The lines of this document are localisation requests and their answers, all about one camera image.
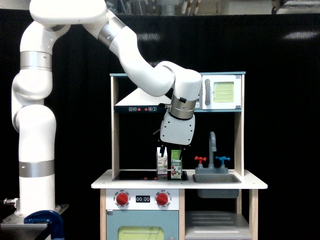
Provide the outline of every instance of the wooden post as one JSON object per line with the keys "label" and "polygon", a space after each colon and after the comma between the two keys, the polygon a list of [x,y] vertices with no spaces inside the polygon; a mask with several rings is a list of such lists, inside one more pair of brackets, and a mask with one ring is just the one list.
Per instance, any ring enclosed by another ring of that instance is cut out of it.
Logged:
{"label": "wooden post", "polygon": [[185,209],[185,190],[179,189],[179,240],[186,237],[186,209]]}
{"label": "wooden post", "polygon": [[115,113],[114,106],[119,101],[119,84],[116,77],[111,77],[111,141],[112,141],[112,177],[120,171],[119,160],[119,113]]}
{"label": "wooden post", "polygon": [[100,240],[107,240],[106,189],[100,189]]}
{"label": "wooden post", "polygon": [[234,170],[245,176],[244,135],[245,132],[245,75],[241,77],[241,112],[234,114]]}
{"label": "wooden post", "polygon": [[258,189],[249,190],[249,231],[258,240]]}
{"label": "wooden post", "polygon": [[235,201],[235,212],[236,214],[242,214],[242,190],[239,189],[239,196]]}

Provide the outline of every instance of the microwave window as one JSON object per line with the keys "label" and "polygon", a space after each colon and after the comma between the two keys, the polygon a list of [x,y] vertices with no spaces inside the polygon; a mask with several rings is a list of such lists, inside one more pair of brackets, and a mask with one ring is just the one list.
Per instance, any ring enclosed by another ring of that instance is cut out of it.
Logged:
{"label": "microwave window", "polygon": [[233,81],[214,82],[213,84],[213,101],[215,103],[234,102],[235,83]]}
{"label": "microwave window", "polygon": [[165,240],[164,230],[158,226],[121,226],[118,240]]}

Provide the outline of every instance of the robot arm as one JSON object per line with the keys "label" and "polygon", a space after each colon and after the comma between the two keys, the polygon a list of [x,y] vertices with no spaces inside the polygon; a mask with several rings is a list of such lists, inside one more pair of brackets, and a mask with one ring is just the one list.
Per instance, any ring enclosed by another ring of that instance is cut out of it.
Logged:
{"label": "robot arm", "polygon": [[103,0],[32,0],[30,13],[36,22],[47,26],[82,24],[119,58],[128,77],[149,95],[160,97],[173,87],[160,138],[164,142],[190,144],[202,82],[198,72],[168,61],[150,66],[139,53],[137,35],[107,9]]}
{"label": "robot arm", "polygon": [[137,36],[107,9],[104,0],[32,0],[35,20],[20,44],[20,72],[12,83],[12,123],[19,136],[20,209],[29,215],[55,209],[54,145],[56,119],[44,106],[52,90],[52,48],[71,24],[82,24],[116,54],[128,77],[152,96],[162,96],[173,87],[170,109],[161,123],[164,142],[191,142],[194,109],[201,75],[172,62],[155,68],[140,55]]}

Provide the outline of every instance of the digital timer display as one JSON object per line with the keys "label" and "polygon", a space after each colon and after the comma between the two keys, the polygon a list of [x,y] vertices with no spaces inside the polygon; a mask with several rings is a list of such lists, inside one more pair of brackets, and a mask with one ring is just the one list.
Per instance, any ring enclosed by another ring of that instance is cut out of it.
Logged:
{"label": "digital timer display", "polygon": [[136,203],[150,203],[150,196],[135,196]]}

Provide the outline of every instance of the black cooktop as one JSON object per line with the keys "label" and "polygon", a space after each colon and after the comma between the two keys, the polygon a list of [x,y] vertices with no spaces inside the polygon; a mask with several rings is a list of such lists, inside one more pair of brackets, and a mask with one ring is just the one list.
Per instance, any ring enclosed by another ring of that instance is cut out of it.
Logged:
{"label": "black cooktop", "polygon": [[112,181],[154,181],[154,182],[164,182],[164,181],[186,181],[188,180],[185,171],[182,172],[182,179],[171,179],[171,171],[167,174],[157,174],[156,171],[120,171],[120,173]]}

